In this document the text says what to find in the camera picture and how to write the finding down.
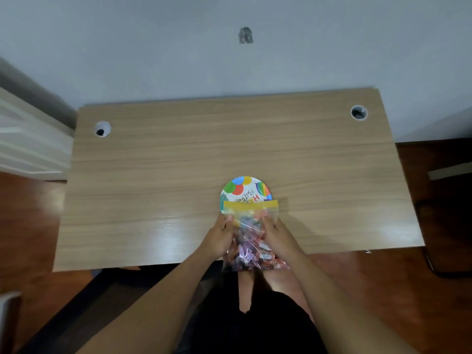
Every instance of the white wall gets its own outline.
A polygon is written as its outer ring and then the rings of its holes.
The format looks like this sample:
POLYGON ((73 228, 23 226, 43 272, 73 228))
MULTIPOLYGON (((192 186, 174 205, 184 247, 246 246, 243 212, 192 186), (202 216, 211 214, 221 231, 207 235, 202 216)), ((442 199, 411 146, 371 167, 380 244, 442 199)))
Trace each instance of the white wall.
POLYGON ((422 129, 472 106, 471 15, 472 0, 2 0, 0 57, 74 108, 375 86, 394 137, 424 140, 459 136, 422 129))

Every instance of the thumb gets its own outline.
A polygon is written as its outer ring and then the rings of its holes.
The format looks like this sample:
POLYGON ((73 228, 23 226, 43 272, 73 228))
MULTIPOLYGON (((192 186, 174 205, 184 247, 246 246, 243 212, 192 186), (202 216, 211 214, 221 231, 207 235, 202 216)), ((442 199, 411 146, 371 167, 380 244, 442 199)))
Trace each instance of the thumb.
POLYGON ((275 227, 274 220, 267 214, 263 215, 263 223, 266 231, 275 227))
POLYGON ((224 232, 233 234, 233 222, 234 222, 233 215, 229 215, 228 218, 226 219, 226 226, 225 226, 224 232))

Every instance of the wood grain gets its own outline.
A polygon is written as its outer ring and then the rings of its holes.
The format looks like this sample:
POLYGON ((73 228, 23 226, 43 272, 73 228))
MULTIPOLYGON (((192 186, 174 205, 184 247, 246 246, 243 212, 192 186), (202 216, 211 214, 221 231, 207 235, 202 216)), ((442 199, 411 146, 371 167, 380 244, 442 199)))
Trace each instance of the wood grain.
POLYGON ((79 112, 54 270, 180 262, 244 175, 307 252, 423 244, 376 89, 115 104, 79 112))

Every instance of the wooden floor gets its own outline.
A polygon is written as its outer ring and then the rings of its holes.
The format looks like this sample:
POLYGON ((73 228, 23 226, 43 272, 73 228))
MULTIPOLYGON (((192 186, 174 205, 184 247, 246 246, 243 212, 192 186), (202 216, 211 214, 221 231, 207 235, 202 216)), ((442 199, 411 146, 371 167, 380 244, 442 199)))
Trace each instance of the wooden floor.
MULTIPOLYGON (((398 144, 413 200, 456 199, 467 194, 470 182, 466 178, 432 184, 427 171, 472 161, 472 152, 467 151, 471 145, 472 140, 398 144)), ((91 279, 88 271, 50 272, 65 187, 0 173, 0 293, 23 292, 16 348, 91 279)), ((445 240, 435 242, 440 226, 429 220, 429 215, 423 219, 427 226, 423 235, 427 244, 436 246, 432 255, 445 270, 470 268, 470 239, 451 236, 446 244, 445 240)), ((315 254, 312 258, 353 298, 422 353, 471 352, 472 279, 434 276, 419 248, 315 254)), ((267 277, 275 290, 289 293, 307 308, 290 272, 272 271, 267 277)), ((250 291, 250 281, 241 274, 242 309, 250 305, 250 291)))

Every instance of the hand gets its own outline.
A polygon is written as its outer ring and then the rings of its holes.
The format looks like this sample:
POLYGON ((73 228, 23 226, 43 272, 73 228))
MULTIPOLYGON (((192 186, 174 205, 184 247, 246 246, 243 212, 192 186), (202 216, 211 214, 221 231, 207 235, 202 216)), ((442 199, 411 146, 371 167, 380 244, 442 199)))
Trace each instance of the hand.
POLYGON ((266 242, 282 260, 288 263, 296 256, 305 255, 292 232, 280 219, 274 223, 270 216, 264 215, 263 222, 266 229, 266 242))
POLYGON ((233 217, 229 215, 225 220, 225 215, 220 214, 216 219, 215 226, 208 230, 200 249, 208 252, 215 261, 226 253, 232 241, 233 217))

